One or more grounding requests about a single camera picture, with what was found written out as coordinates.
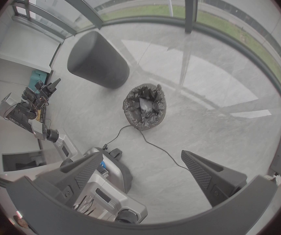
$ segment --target plastic bag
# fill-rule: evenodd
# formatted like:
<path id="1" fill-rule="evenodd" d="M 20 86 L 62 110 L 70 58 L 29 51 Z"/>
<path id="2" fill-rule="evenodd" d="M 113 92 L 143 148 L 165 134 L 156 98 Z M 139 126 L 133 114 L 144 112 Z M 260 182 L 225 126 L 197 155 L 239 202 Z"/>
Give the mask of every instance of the plastic bag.
<path id="1" fill-rule="evenodd" d="M 153 102 L 151 112 L 141 109 L 139 98 Z M 135 87 L 123 101 L 123 110 L 129 123 L 140 131 L 157 126 L 166 115 L 166 100 L 161 86 L 142 84 Z"/>

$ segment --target floor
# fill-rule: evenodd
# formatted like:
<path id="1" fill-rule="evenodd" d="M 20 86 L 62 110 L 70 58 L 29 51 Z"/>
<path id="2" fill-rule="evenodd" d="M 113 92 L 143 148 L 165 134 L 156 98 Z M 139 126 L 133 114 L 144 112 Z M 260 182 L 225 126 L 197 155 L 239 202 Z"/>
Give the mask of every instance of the floor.
<path id="1" fill-rule="evenodd" d="M 182 166 L 184 149 L 245 173 L 248 182 L 267 173 L 281 135 L 281 98 L 246 57 L 212 37 L 160 24 L 106 26 L 100 33 L 129 63 L 128 80 L 110 90 L 69 73 L 69 53 L 85 33 L 67 38 L 53 63 L 52 80 L 61 82 L 47 110 L 51 128 L 64 128 L 82 153 L 102 147 L 128 125 L 122 110 L 128 92 L 159 83 L 167 111 L 160 125 L 143 132 L 149 142 Z M 133 175 L 128 195 L 148 209 L 142 224 L 211 208 L 192 175 L 132 127 L 108 148 L 123 151 L 121 162 Z"/>

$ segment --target trash can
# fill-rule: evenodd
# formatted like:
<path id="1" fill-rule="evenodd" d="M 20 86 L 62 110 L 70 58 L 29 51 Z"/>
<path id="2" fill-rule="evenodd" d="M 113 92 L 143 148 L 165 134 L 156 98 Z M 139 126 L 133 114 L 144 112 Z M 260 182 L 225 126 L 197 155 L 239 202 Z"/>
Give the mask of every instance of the trash can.
<path id="1" fill-rule="evenodd" d="M 123 110 L 129 123 L 140 131 L 157 126 L 166 115 L 166 100 L 161 86 L 142 84 L 135 87 L 123 101 Z"/>
<path id="2" fill-rule="evenodd" d="M 87 33 L 74 45 L 67 69 L 76 76 L 111 89 L 123 85 L 130 74 L 124 58 L 96 31 Z"/>

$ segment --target gray cylindrical stool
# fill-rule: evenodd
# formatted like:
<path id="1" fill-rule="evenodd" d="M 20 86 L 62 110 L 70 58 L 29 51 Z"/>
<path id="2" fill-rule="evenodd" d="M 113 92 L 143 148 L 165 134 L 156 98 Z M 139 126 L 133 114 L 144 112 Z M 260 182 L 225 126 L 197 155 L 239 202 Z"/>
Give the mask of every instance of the gray cylindrical stool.
<path id="1" fill-rule="evenodd" d="M 111 89 L 123 85 L 130 74 L 124 58 L 96 31 L 87 33 L 74 45 L 67 69 L 76 76 Z"/>

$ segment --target teal chair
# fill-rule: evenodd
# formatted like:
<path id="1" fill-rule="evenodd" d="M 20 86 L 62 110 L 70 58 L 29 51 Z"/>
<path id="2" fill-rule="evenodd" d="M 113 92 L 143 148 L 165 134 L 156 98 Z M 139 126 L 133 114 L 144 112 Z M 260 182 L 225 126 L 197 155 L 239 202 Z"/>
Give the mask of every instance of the teal chair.
<path id="1" fill-rule="evenodd" d="M 33 70 L 32 75 L 30 76 L 28 87 L 31 88 L 35 93 L 39 93 L 39 91 L 36 90 L 35 84 L 37 84 L 39 80 L 41 80 L 44 83 L 46 77 L 47 77 L 46 72 L 41 70 Z"/>

